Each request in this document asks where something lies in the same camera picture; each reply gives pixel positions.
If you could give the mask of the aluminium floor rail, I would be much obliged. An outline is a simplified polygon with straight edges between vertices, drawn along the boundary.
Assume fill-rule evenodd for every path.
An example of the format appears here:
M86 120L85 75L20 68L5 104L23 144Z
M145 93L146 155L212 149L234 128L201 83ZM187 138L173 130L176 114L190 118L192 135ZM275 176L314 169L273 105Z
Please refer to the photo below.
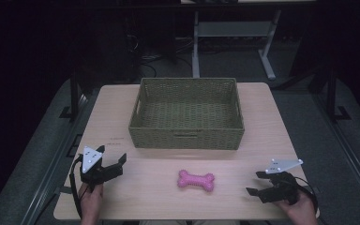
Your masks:
M343 131L341 130L338 121L332 117L326 110L325 102L323 98L319 95L312 95L312 98L317 105L319 111L321 112L325 123L331 129L332 133L334 134L337 143L340 145L340 148L345 156L345 160L349 164L349 167L352 170L352 173L355 176L359 186L360 186L360 160L357 155L354 153L351 144L347 141L346 136L344 135Z
M21 225L35 225L43 208L66 181L76 146L83 132L83 108L88 99L81 94L75 101L68 96L53 100L31 143L31 155L26 160L27 171L37 181L31 202L27 204Z

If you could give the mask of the green woven basket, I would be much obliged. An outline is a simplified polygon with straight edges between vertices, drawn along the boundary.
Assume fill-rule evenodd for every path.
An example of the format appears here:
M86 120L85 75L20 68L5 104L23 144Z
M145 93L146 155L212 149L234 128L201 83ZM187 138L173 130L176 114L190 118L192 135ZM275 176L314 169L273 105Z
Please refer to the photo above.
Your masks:
M128 130L137 148L236 150L245 132L233 78L144 78Z

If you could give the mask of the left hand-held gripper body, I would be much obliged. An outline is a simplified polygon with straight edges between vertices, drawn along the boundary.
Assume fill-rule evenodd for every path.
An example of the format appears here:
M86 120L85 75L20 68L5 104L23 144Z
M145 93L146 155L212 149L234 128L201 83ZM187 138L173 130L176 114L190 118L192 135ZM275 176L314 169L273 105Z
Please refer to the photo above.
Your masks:
M123 174L123 166L117 162L108 167L102 166L103 154L89 146L85 146L82 154L82 166L80 168L81 180L87 184L91 191L96 185L103 184Z

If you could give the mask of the pink bone dog toy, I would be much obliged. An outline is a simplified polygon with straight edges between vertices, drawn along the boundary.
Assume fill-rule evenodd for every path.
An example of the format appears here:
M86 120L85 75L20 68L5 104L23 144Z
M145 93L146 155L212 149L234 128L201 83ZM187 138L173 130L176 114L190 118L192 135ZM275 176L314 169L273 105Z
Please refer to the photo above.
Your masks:
M205 191L211 192L214 189L215 176L212 173L205 175L191 174L186 170L178 173L177 186L185 188L187 186L202 187Z

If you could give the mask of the black metal stand post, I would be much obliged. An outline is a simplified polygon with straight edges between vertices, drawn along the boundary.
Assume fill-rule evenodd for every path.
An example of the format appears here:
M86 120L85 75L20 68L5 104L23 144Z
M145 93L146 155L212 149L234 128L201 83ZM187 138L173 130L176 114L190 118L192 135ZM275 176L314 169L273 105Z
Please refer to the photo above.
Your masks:
M327 80L326 113L329 119L336 123L338 120L350 120L351 117L343 106L336 104L337 98L337 74L331 69Z
M83 93L79 86L79 79L76 73L73 73L69 79L70 87L70 105L63 108L60 118L66 118L70 122L76 120L82 105Z

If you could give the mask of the person's left hand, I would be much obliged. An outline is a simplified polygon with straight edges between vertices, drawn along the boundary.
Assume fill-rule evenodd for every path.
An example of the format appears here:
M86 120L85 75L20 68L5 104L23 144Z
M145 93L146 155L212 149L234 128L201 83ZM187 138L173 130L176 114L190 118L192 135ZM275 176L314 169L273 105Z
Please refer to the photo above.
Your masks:
M96 185L91 191L87 184L82 183L79 189L79 198L82 209L81 220L97 221L103 202L103 185Z

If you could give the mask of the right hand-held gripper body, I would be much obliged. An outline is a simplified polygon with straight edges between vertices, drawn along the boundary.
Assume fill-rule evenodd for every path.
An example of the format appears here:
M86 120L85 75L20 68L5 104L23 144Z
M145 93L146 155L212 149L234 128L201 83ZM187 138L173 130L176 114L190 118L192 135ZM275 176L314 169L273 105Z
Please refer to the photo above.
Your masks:
M298 202L298 185L295 177L288 172L296 166L303 164L302 159L272 159L265 170L266 173L273 173L274 177L268 179L272 186L260 190L259 197L263 203L273 203L285 200L288 204Z

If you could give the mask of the person's right hand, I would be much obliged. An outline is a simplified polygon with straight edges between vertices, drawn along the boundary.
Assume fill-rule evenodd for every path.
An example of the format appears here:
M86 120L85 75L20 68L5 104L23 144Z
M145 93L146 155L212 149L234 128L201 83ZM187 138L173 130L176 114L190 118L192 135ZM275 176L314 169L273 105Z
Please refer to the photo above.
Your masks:
M274 205L280 208L291 220L301 221L301 220L317 220L316 213L314 209L314 204L308 195L299 191L298 192L298 202L289 205L286 201L274 202Z

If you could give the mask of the grey metal table frame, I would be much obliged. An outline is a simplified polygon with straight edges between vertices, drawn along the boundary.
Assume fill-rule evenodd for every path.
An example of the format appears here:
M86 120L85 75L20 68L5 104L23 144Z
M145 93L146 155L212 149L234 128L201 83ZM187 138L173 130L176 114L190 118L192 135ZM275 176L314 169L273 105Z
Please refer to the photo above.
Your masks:
M266 38L265 45L258 50L266 77L274 81L276 75L270 64L268 54L278 27L281 15L276 10L271 21L257 22L201 22L199 12L194 13L193 52L191 55L192 77L200 77L199 40L200 38Z

